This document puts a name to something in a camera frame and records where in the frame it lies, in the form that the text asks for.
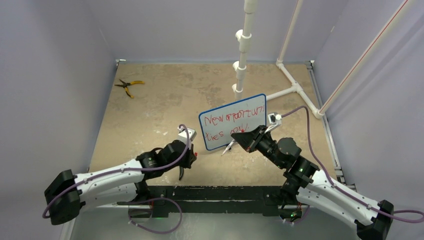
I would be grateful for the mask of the white red marker pen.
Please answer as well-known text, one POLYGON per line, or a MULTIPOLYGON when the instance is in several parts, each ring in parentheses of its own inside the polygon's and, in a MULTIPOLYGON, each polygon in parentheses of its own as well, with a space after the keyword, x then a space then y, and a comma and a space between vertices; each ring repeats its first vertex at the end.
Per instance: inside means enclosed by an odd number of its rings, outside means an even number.
POLYGON ((232 146, 236 143, 236 141, 233 139, 228 145, 227 147, 224 149, 224 151, 222 152, 221 156, 223 156, 226 152, 228 152, 229 150, 231 150, 232 146))

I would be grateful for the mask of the blue framed whiteboard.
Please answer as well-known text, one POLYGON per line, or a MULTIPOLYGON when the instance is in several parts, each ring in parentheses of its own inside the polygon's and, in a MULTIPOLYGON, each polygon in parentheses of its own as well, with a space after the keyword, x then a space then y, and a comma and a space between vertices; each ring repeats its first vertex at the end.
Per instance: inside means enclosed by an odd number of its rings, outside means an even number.
POLYGON ((263 93, 201 112, 198 115, 205 149, 228 145, 231 134, 267 124, 267 98, 263 93))

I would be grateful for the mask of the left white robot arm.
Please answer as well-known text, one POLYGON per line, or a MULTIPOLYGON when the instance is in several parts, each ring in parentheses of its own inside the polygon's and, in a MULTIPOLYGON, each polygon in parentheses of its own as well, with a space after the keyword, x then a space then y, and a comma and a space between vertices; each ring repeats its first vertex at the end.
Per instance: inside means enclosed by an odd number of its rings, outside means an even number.
POLYGON ((173 169, 189 169, 197 160, 194 144, 174 140, 165 147, 143 152, 121 165, 91 173, 60 172, 44 191, 43 218, 61 225, 90 208, 118 202, 138 205, 149 199, 146 180, 173 169))

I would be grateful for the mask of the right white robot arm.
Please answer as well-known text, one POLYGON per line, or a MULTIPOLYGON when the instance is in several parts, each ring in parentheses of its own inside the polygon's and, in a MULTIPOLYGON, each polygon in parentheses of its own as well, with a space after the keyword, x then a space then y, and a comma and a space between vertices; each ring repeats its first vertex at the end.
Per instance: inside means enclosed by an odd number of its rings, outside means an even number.
POLYGON ((295 202, 317 208, 356 230, 361 240, 385 240, 392 220, 394 205, 387 200, 367 198, 328 177, 323 168, 301 156, 301 148, 291 137, 279 141, 267 127, 232 133, 231 137, 248 153, 260 152, 286 178, 278 193, 270 195, 282 206, 295 202))

